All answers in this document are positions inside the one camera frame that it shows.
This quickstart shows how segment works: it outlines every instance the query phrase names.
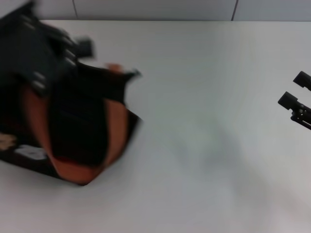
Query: white surface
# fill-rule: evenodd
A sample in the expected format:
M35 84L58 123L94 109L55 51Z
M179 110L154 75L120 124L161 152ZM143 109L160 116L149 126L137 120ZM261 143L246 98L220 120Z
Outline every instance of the white surface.
M311 132L277 104L311 73L311 23L50 21L144 74L125 157L76 187L0 163L0 232L309 233Z
M28 0L1 0L0 17L5 16ZM40 18L76 19L72 0L36 0L36 11Z
M239 0L234 20L311 21L310 0Z
M231 20L235 0L75 0L79 19Z

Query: white table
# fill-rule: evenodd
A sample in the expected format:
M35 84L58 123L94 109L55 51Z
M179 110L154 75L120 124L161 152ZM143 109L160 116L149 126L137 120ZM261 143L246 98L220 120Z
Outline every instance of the white table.
M311 131L277 104L311 74L311 23L47 21L144 77L144 124L85 187L0 163L3 233L306 233Z

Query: printed logo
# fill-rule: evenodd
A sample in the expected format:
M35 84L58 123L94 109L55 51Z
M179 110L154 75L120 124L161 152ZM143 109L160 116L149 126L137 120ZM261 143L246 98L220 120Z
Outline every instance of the printed logo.
M19 148L17 148L14 151L16 154L23 155L27 158L33 159L33 160L43 160L46 159L46 153L44 149L40 147L32 147L29 145L20 145Z
M10 134L0 132L0 151L9 149L15 145L16 137Z

